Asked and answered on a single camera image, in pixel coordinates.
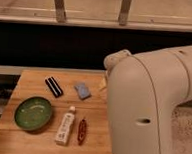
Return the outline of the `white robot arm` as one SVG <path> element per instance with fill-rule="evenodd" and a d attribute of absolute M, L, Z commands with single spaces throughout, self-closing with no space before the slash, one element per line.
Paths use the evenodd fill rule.
<path fill-rule="evenodd" d="M 192 45 L 107 55 L 113 154 L 173 154 L 172 113 L 192 100 Z"/>

